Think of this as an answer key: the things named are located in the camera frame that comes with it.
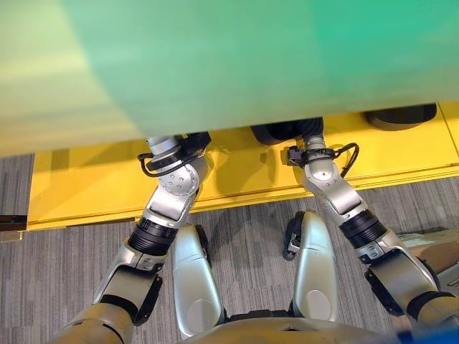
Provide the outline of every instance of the black cable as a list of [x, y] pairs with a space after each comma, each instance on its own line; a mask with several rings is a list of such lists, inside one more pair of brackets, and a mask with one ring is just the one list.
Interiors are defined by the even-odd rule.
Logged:
[[183, 161], [182, 163], [180, 163], [179, 165], [177, 166], [174, 166], [172, 168], [170, 168], [169, 170], [167, 171], [164, 171], [164, 172], [159, 172], [159, 173], [150, 173], [150, 171], [148, 171], [148, 169], [146, 168], [145, 166], [145, 158], [143, 158], [143, 156], [145, 158], [150, 158], [150, 153], [145, 153], [145, 154], [140, 154], [140, 158], [139, 158], [139, 161], [141, 162], [141, 167], [142, 167], [142, 171], [148, 176], [148, 177], [152, 177], [152, 178], [158, 178], [158, 177], [162, 177], [162, 176], [165, 176], [166, 174], [170, 174], [176, 170], [178, 170], [179, 168], [181, 167], [184, 167], [186, 164], [188, 163], [191, 163], [193, 160], [195, 160], [196, 158], [199, 157], [199, 154], [196, 154], [194, 156], [190, 156], [189, 158], [187, 158], [185, 161]]
[[336, 151], [335, 158], [338, 158], [342, 153], [348, 151], [351, 148], [353, 148], [354, 151], [352, 152], [349, 162], [343, 167], [343, 171], [341, 172], [341, 177], [343, 178], [349, 172], [352, 165], [356, 162], [357, 156], [359, 156], [360, 147], [359, 145], [357, 145], [357, 143], [353, 142], [353, 143], [348, 143], [343, 148], [340, 148]]

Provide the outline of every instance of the gray carpet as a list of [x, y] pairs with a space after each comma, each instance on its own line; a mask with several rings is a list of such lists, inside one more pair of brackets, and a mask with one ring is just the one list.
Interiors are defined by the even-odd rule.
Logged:
[[[32, 159], [8, 158], [0, 167], [0, 212], [25, 214]], [[458, 228], [458, 181], [407, 184], [360, 194], [396, 232]], [[312, 198], [191, 215], [209, 237], [213, 271], [228, 315], [286, 309], [295, 261], [281, 257], [283, 230], [298, 210], [317, 209]], [[339, 230], [326, 221], [336, 253], [339, 321], [377, 332], [391, 322], [364, 280], [364, 267]], [[0, 244], [0, 343], [43, 343], [84, 306], [133, 224], [78, 226], [24, 235]], [[169, 257], [153, 314], [136, 328], [133, 343], [175, 343], [179, 333]]]

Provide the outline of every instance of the yellow table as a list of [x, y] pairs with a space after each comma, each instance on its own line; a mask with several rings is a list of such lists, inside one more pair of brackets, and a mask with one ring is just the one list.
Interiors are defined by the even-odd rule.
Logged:
[[[377, 130], [359, 113], [328, 116], [326, 142], [360, 145], [346, 177], [357, 189], [459, 176], [458, 113], [457, 103], [442, 104], [434, 120], [397, 132]], [[295, 141], [263, 146], [249, 128], [211, 137], [210, 172], [192, 211], [311, 195], [301, 185], [301, 169], [285, 165], [285, 149]], [[156, 185], [136, 159], [147, 150], [134, 140], [36, 154], [28, 230], [138, 218]], [[336, 161], [340, 168], [347, 158]]]

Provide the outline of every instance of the green fabric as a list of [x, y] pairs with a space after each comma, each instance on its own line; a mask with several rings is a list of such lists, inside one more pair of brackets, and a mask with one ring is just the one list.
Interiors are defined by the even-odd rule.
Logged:
[[146, 135], [459, 98], [459, 1], [63, 1]]

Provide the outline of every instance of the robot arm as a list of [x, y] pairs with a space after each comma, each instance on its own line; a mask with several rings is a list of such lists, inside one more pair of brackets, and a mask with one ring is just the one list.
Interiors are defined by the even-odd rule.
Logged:
[[426, 325], [458, 319], [458, 299], [440, 292], [427, 265], [369, 210], [342, 178], [322, 135], [305, 138], [305, 150], [292, 147], [289, 161], [304, 166], [304, 185], [314, 193], [368, 266], [366, 279], [386, 310], [408, 314]]
[[[51, 343], [126, 344], [131, 341], [133, 325], [147, 321], [161, 289], [159, 272], [169, 247], [207, 172], [202, 156], [209, 142], [207, 133], [147, 139], [151, 153], [140, 155], [139, 160], [147, 175], [158, 178], [158, 187], [118, 250], [93, 304]], [[151, 161], [146, 164], [145, 158]]]

